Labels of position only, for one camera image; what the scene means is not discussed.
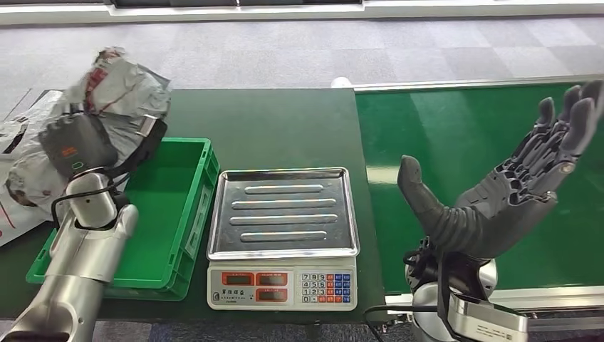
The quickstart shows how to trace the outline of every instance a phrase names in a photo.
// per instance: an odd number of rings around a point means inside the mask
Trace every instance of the gray robotic hand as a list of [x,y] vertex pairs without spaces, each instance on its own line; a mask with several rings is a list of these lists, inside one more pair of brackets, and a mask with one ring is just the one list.
[[603,115],[603,82],[568,89],[557,119],[552,98],[538,107],[538,120],[514,153],[461,194],[453,207],[444,206],[422,182],[418,161],[402,156],[398,186],[424,233],[442,252],[495,258],[552,210],[556,189],[574,171]]

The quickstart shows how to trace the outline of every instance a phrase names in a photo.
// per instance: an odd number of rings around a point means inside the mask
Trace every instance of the scale weighing pan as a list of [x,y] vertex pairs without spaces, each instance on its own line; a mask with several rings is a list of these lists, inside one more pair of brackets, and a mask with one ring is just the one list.
[[224,171],[214,208],[211,261],[359,253],[350,178],[343,167]]

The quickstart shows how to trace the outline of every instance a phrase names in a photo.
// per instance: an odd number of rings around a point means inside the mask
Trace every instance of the electronic scale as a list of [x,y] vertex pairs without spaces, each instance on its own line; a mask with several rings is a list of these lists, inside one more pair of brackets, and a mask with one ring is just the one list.
[[343,167],[225,171],[207,256],[215,310],[351,311],[359,253]]

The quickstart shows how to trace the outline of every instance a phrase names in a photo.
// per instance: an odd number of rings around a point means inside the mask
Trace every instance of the package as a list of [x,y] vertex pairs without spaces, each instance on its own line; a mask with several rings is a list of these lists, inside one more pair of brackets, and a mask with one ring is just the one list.
[[[84,103],[99,116],[118,150],[120,164],[140,144],[142,137],[136,132],[142,117],[165,118],[170,90],[170,80],[129,61],[122,48],[106,48],[74,86],[62,93],[47,93],[30,110],[2,123],[0,169],[5,171],[0,170],[0,209],[8,207],[13,212],[4,213],[6,219],[0,221],[0,246],[51,220],[51,204],[65,191],[68,180],[51,165],[38,133],[63,114],[66,104]],[[19,218],[18,224],[11,213]]]

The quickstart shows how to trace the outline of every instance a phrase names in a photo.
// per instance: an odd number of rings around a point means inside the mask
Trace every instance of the green plastic crate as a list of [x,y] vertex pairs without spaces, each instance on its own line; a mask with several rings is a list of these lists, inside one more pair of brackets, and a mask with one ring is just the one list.
[[[208,139],[164,138],[155,157],[128,181],[139,219],[106,298],[181,301],[209,216],[220,167]],[[27,272],[42,284],[55,231]]]

